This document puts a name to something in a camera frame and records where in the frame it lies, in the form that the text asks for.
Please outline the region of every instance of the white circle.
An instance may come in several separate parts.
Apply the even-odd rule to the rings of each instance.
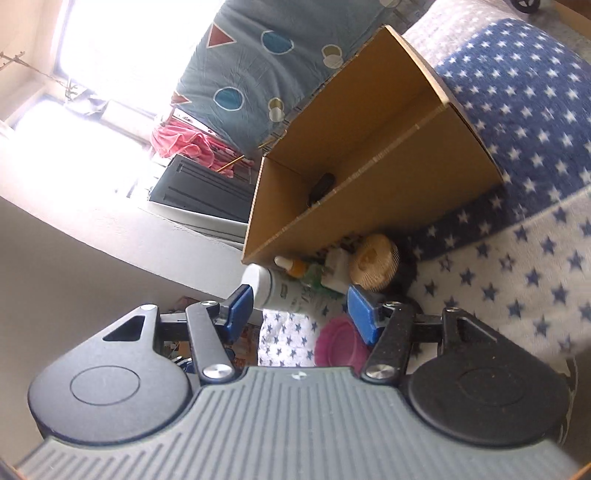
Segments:
[[[328,68],[336,70],[343,66],[343,57],[340,55],[328,55],[324,57],[323,62]]]
[[[282,122],[284,118],[285,112],[278,106],[269,110],[269,119],[271,119],[271,122],[279,123]]]

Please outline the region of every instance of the pink bowl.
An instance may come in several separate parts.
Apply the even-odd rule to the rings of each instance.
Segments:
[[[353,367],[358,375],[368,356],[367,346],[346,314],[322,329],[314,348],[317,367]]]

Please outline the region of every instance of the white bottle cap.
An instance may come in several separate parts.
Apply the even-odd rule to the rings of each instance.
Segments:
[[[278,267],[281,267],[285,271],[289,271],[289,270],[291,270],[291,267],[294,266],[294,261],[289,258],[285,258],[285,257],[281,257],[280,255],[277,255],[275,257],[275,265],[277,265]]]
[[[253,306],[261,310],[271,295],[271,272],[260,265],[250,264],[242,274],[242,284],[252,287]]]

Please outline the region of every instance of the red triangle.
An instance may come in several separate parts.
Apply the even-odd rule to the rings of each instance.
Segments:
[[[184,95],[181,95],[178,92],[173,92],[172,97],[170,98],[170,104],[171,105],[179,105],[180,103],[191,103],[191,100],[189,100],[187,97],[185,97]]]
[[[236,43],[236,40],[224,32],[215,23],[212,24],[211,30],[209,31],[209,38],[207,39],[207,47],[219,47],[220,45],[227,45],[230,43]]]

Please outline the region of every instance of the black wheel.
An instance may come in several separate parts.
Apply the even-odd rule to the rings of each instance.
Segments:
[[[511,0],[513,6],[525,14],[536,13],[540,7],[540,0]]]

